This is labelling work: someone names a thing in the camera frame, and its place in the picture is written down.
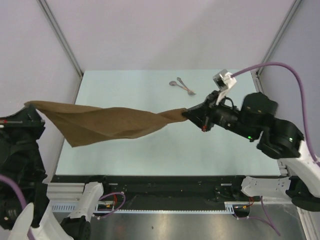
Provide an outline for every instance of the white bracket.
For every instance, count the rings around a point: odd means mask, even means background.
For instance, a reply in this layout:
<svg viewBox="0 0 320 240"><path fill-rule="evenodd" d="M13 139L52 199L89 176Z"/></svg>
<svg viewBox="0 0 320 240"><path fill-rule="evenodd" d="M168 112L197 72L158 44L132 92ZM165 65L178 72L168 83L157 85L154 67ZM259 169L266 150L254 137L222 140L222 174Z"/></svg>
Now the white bracket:
<svg viewBox="0 0 320 240"><path fill-rule="evenodd" d="M90 182L86 184L76 210L70 213L69 217L71 219L77 219L81 218L81 216L85 216L85 219L90 222L97 202L99 201L103 193L104 187L102 183Z"/></svg>
<svg viewBox="0 0 320 240"><path fill-rule="evenodd" d="M85 189L84 183L48 183L46 196L50 201L73 203L80 200Z"/></svg>
<svg viewBox="0 0 320 240"><path fill-rule="evenodd" d="M234 77L231 77L231 75L231 72L228 72L226 69L223 69L218 74L213 76L213 81L220 90L219 96L215 102L216 105L219 105L221 100L225 96L227 96L230 89L237 83L237 80Z"/></svg>
<svg viewBox="0 0 320 240"><path fill-rule="evenodd" d="M289 177L272 179L247 176L241 184L241 191L249 197L265 196L290 200L289 196L286 195L290 183Z"/></svg>

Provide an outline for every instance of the white wall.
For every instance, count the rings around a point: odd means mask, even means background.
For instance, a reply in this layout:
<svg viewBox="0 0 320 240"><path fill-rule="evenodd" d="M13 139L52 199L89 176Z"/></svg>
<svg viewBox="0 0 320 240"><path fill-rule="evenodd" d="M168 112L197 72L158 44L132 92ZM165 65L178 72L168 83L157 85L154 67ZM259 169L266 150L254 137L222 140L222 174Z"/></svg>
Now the white wall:
<svg viewBox="0 0 320 240"><path fill-rule="evenodd" d="M82 70L241 69L293 0L47 0Z"/></svg>

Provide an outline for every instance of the brown towel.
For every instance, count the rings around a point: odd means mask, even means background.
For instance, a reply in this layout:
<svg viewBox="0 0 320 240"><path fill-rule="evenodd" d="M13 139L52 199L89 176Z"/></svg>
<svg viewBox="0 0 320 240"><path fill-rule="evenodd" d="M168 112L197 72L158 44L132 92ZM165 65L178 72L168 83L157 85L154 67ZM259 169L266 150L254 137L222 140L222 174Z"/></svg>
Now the brown towel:
<svg viewBox="0 0 320 240"><path fill-rule="evenodd" d="M100 108L50 101L29 101L45 114L72 147L85 146L112 139L136 139L167 124L187 120L185 108L160 113L125 107Z"/></svg>

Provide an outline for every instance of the spoon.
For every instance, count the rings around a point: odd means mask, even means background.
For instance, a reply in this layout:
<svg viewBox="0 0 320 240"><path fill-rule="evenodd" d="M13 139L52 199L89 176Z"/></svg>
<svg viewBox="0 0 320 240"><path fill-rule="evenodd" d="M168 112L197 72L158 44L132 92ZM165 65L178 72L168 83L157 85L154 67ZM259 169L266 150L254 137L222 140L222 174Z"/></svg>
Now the spoon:
<svg viewBox="0 0 320 240"><path fill-rule="evenodd" d="M180 86L176 81L171 81L169 82L170 86L178 86L184 90L186 90L188 92L189 95L195 95L196 93L194 93L193 91L191 91L189 88L184 87L184 86Z"/></svg>
<svg viewBox="0 0 320 240"><path fill-rule="evenodd" d="M176 80L177 80L179 83L181 83L186 89L188 89L188 91L191 91L191 90L185 85L185 83L181 80L180 77L177 77Z"/></svg>

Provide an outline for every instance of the metal corner post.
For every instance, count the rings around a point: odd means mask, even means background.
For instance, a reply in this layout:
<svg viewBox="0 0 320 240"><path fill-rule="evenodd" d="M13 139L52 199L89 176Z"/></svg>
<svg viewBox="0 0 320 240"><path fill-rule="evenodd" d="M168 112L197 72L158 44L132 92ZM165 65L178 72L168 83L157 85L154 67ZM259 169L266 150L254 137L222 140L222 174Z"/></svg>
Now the metal corner post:
<svg viewBox="0 0 320 240"><path fill-rule="evenodd" d="M296 13L300 9L303 1L304 0L294 0L294 2L292 3L291 8L289 9L288 13L286 14L283 22L280 25L278 32L276 33L276 35L275 35L275 37L269 47L269 49L267 50L266 54L264 55L264 57L261 61L262 64L268 62L270 60L270 58L272 57L272 55L274 54L278 44L280 43L281 39L285 35L286 30L288 29L288 27L290 26L290 23L292 22ZM264 67L259 68L256 71L256 75L259 77L263 70L264 70Z"/></svg>
<svg viewBox="0 0 320 240"><path fill-rule="evenodd" d="M72 52L72 50L66 40L65 35L61 31L59 24L58 24L55 16L53 15L47 1L46 0L36 0L36 1L38 2L40 8L42 9L49 24L51 25L56 37L58 38L59 42L61 43L61 46L62 46L63 50L65 51L67 57L69 58L71 64L73 65L75 71L79 75L80 80L82 80L84 73L81 71L79 63L78 63L75 55L73 54L73 52Z"/></svg>

